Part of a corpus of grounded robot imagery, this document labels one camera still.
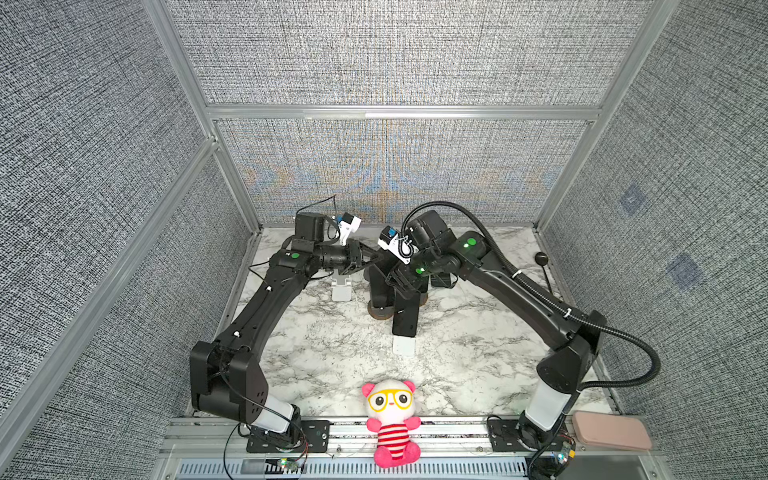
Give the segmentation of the black phone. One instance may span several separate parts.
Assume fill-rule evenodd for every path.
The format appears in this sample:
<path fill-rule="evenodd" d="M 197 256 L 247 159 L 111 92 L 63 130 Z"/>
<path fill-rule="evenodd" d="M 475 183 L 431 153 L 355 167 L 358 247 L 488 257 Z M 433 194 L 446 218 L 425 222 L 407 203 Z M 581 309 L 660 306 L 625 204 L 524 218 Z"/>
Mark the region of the black phone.
<path fill-rule="evenodd" d="M 403 296 L 395 293 L 392 334 L 415 338 L 417 335 L 418 316 L 421 306 L 421 294 L 416 291 Z"/>
<path fill-rule="evenodd" d="M 452 289 L 455 281 L 450 273 L 434 273 L 430 275 L 430 284 L 433 288 Z"/>
<path fill-rule="evenodd" d="M 394 306 L 394 289 L 387 283 L 387 273 L 378 265 L 366 269 L 369 282 L 370 304 L 374 309 L 385 309 Z"/>

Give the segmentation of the black front phone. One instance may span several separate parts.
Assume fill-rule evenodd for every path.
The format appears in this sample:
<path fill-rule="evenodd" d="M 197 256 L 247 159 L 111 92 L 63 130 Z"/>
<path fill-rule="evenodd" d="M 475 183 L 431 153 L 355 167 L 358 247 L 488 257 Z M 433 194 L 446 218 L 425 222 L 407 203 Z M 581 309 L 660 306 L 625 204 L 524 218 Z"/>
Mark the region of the black front phone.
<path fill-rule="evenodd" d="M 418 316 L 421 306 L 421 294 L 416 291 L 403 296 L 395 293 L 392 334 L 415 338 L 417 335 Z"/>

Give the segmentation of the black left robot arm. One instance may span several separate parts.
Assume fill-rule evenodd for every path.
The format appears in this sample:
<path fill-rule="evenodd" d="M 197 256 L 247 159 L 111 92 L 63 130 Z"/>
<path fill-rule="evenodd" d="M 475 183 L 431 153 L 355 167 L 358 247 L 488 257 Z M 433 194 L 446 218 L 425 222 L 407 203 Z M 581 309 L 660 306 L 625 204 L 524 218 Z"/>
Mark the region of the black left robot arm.
<path fill-rule="evenodd" d="M 254 428 L 279 449 L 305 442 L 300 409 L 269 392 L 262 353 L 288 306 L 320 270 L 355 273 L 371 262 L 375 251 L 351 238 L 360 225 L 350 213 L 338 220 L 314 212 L 296 215 L 294 234 L 269 258 L 261 285 L 240 314 L 213 341 L 192 348 L 195 410 Z"/>

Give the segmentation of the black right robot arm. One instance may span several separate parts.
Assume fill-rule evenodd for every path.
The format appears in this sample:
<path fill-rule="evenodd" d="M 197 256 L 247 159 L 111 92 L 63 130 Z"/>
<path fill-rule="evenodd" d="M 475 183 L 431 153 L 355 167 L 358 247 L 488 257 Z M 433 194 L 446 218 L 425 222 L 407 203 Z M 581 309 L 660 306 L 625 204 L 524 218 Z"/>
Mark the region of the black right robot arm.
<path fill-rule="evenodd" d="M 548 346 L 538 363 L 533 397 L 517 423 L 520 444 L 529 451 L 550 444 L 566 414 L 588 388 L 585 376 L 596 359 L 607 325 L 597 311 L 584 314 L 531 280 L 503 254 L 473 214 L 473 229 L 456 235 L 428 202 L 408 214 L 401 229 L 386 226 L 377 243 L 382 261 L 368 271 L 369 311 L 392 318 L 398 341 L 413 341 L 426 289 L 452 277 L 491 294 L 519 316 Z"/>

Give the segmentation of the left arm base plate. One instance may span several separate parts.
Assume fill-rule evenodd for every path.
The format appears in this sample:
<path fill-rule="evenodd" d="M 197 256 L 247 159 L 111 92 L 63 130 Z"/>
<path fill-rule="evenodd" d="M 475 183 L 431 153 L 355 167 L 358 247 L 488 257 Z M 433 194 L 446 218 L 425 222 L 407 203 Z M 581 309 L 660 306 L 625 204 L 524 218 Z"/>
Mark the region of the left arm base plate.
<path fill-rule="evenodd" d="M 331 425 L 332 423 L 327 420 L 302 420 L 300 429 L 290 426 L 284 433 L 251 427 L 247 437 L 246 452 L 268 454 L 326 453 Z"/>

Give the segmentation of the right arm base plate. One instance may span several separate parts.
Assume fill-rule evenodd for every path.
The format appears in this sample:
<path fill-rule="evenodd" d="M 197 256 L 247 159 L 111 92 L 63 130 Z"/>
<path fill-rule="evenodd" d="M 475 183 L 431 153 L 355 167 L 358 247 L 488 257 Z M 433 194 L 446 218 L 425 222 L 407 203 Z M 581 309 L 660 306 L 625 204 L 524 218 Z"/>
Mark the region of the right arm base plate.
<path fill-rule="evenodd" d="M 517 418 L 502 418 L 489 415 L 485 419 L 488 440 L 494 453 L 526 452 L 521 441 Z"/>

